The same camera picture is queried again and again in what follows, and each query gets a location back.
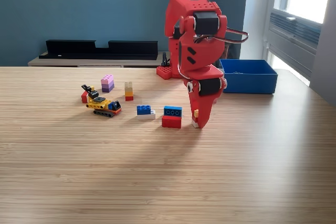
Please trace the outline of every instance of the stacked lego bricks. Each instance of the stacked lego bricks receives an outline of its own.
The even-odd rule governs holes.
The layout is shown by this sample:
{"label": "stacked lego bricks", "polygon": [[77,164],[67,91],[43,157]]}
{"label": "stacked lego bricks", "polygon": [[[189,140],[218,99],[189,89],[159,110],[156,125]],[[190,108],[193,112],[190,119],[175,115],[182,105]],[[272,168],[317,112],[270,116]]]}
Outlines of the stacked lego bricks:
{"label": "stacked lego bricks", "polygon": [[132,82],[125,82],[125,100],[126,101],[133,101],[133,84]]}
{"label": "stacked lego bricks", "polygon": [[150,105],[138,105],[137,119],[138,120],[155,120],[155,110],[151,110]]}
{"label": "stacked lego bricks", "polygon": [[182,107],[165,106],[163,108],[162,127],[180,129],[182,125]]}
{"label": "stacked lego bricks", "polygon": [[103,79],[100,80],[101,82],[101,91],[103,93],[110,93],[114,88],[114,80],[112,74],[107,74]]}

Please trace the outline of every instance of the toy excavator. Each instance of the toy excavator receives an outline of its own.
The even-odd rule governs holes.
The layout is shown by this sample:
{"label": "toy excavator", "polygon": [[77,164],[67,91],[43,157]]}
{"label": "toy excavator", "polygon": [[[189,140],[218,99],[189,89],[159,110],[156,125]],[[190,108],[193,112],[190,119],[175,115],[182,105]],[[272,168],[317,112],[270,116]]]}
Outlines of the toy excavator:
{"label": "toy excavator", "polygon": [[[225,38],[226,33],[245,35],[243,40]],[[170,0],[166,10],[165,35],[169,37],[170,66],[159,66],[163,79],[183,78],[189,92],[194,127],[203,128],[214,101],[227,82],[212,63],[218,60],[225,42],[243,43],[248,33],[227,27],[227,18],[210,0]]]}
{"label": "toy excavator", "polygon": [[104,97],[100,97],[97,90],[85,84],[82,85],[82,88],[88,92],[89,96],[89,102],[86,104],[86,107],[94,109],[94,114],[111,118],[121,112],[121,106],[118,101],[112,102],[106,100]]}

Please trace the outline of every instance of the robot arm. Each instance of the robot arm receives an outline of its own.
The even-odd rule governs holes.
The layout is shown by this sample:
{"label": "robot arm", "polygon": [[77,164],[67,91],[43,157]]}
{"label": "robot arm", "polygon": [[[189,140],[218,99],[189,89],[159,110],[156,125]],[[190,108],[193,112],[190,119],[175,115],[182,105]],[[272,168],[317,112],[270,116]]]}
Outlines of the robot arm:
{"label": "robot arm", "polygon": [[[244,40],[228,40],[225,34],[246,35]],[[213,102],[227,82],[212,63],[224,51],[225,42],[242,43],[248,34],[227,28],[227,18],[209,0],[170,0],[166,11],[165,34],[169,37],[173,78],[184,78],[188,88],[192,123],[207,123]]]}

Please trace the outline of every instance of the red lego brick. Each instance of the red lego brick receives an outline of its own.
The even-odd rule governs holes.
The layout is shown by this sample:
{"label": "red lego brick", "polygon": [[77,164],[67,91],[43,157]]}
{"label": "red lego brick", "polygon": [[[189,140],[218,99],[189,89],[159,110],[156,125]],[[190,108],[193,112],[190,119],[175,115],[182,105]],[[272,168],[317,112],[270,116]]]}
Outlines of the red lego brick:
{"label": "red lego brick", "polygon": [[164,115],[162,117],[162,127],[180,129],[182,125],[182,118],[179,116]]}
{"label": "red lego brick", "polygon": [[125,101],[133,101],[134,97],[125,97]]}
{"label": "red lego brick", "polygon": [[88,92],[84,91],[84,93],[82,94],[82,103],[88,103]]}
{"label": "red lego brick", "polygon": [[171,66],[169,67],[159,66],[156,68],[156,74],[160,76],[162,79],[168,80],[172,77],[173,70]]}

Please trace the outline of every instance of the pink lego brick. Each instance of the pink lego brick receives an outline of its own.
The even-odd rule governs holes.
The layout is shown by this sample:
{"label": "pink lego brick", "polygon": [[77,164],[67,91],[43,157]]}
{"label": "pink lego brick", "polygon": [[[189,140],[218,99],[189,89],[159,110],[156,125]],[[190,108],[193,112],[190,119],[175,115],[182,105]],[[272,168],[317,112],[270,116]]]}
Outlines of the pink lego brick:
{"label": "pink lego brick", "polygon": [[101,84],[110,84],[113,81],[113,75],[107,74],[103,79],[100,80]]}

